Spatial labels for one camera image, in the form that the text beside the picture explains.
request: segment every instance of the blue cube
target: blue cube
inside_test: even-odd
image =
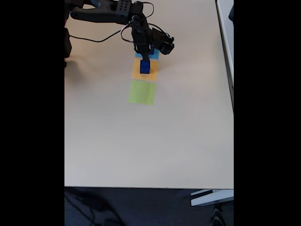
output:
[[[140,74],[149,74],[151,70],[151,62],[140,60]]]

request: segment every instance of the cable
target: cable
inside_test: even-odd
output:
[[[68,202],[71,206],[73,206],[78,212],[80,212],[80,213],[81,213],[86,219],[88,219],[91,223],[95,224],[95,222],[92,221],[92,220],[90,219],[90,217],[88,217],[86,214],[84,214],[83,211],[80,210],[80,208],[78,208],[75,204],[73,204],[73,203],[67,198],[66,195],[65,195],[65,198],[66,198],[67,202]]]
[[[157,27],[160,31],[162,31],[164,33],[164,35],[166,35],[168,37],[168,35],[165,33],[165,31],[163,31],[160,27],[158,27],[157,25],[154,24],[148,24],[148,25],[152,25],[154,27]]]
[[[124,31],[125,29],[129,28],[129,26],[130,26],[130,23],[128,23],[127,25],[125,25],[125,26],[121,29],[120,35],[121,35],[121,38],[122,38],[123,41],[127,41],[127,42],[130,42],[130,43],[133,43],[134,41],[130,41],[130,40],[124,39],[124,38],[122,37],[123,31]]]
[[[114,34],[111,34],[109,37],[103,39],[103,40],[100,40],[100,41],[95,41],[95,40],[92,40],[92,39],[85,39],[85,38],[79,38],[79,37],[76,37],[76,36],[73,36],[73,35],[69,35],[70,37],[73,37],[75,39],[82,39],[82,40],[87,40],[87,41],[93,41],[93,42],[103,42],[103,41],[106,41],[108,40],[110,37],[114,36],[115,34],[118,34],[121,30],[115,32]]]
[[[144,19],[146,19],[146,18],[148,18],[148,17],[150,17],[150,16],[152,16],[153,14],[154,14],[154,11],[155,11],[155,6],[154,6],[154,4],[152,4],[151,2],[148,2],[148,1],[144,1],[144,2],[141,2],[142,4],[150,4],[150,5],[152,5],[152,13],[149,15],[149,16],[147,16],[147,17],[145,17],[145,18],[143,18],[142,20],[144,20]]]

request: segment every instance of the table surface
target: table surface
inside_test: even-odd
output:
[[[65,186],[233,189],[234,115],[215,1],[151,2],[148,22],[175,40],[159,56],[154,105],[128,103],[132,43],[70,38]],[[101,40],[122,25],[70,18],[66,27]]]

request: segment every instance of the light blue square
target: light blue square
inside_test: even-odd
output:
[[[155,49],[154,54],[153,55],[150,54],[150,59],[159,60],[159,52],[160,51],[158,49]],[[142,58],[142,55],[138,54],[138,53],[135,53],[135,57]]]

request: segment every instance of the green square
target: green square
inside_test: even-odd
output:
[[[143,105],[154,105],[156,84],[132,80],[128,101]]]

